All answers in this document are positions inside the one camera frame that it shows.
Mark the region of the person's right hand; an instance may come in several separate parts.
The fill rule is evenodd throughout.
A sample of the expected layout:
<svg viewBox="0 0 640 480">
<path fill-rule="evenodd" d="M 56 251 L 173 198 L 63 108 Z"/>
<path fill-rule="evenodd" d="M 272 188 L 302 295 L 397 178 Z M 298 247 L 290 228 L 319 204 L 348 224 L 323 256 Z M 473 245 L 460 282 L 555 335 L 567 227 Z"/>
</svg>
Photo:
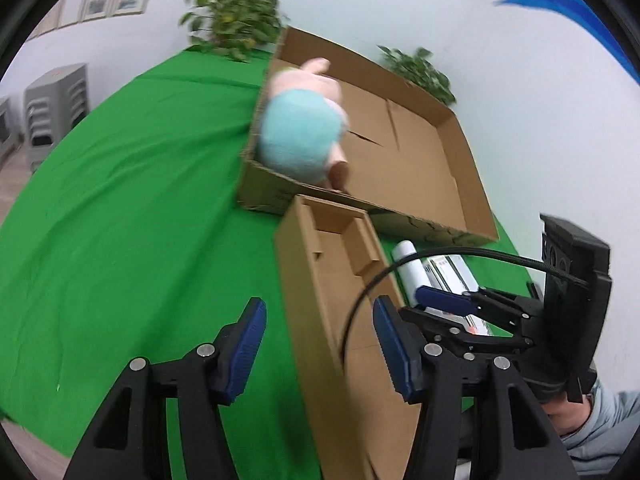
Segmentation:
<svg viewBox="0 0 640 480">
<path fill-rule="evenodd" d="M 541 407 L 560 437 L 574 434 L 582 428 L 592 411 L 589 396 L 583 396 L 580 402 L 570 402 L 565 392 L 542 404 Z"/>
</svg>

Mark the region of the grey sleeved right forearm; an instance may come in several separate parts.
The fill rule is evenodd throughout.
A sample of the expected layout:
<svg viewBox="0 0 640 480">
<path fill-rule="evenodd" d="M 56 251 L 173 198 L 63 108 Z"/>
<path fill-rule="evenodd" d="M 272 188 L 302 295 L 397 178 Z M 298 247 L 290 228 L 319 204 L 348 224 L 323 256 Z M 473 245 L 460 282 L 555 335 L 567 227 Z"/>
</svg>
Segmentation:
<svg viewBox="0 0 640 480">
<path fill-rule="evenodd" d="M 597 380 L 588 399 L 586 422 L 561 440 L 578 474 L 608 474 L 638 429 L 639 393 L 612 392 Z"/>
</svg>

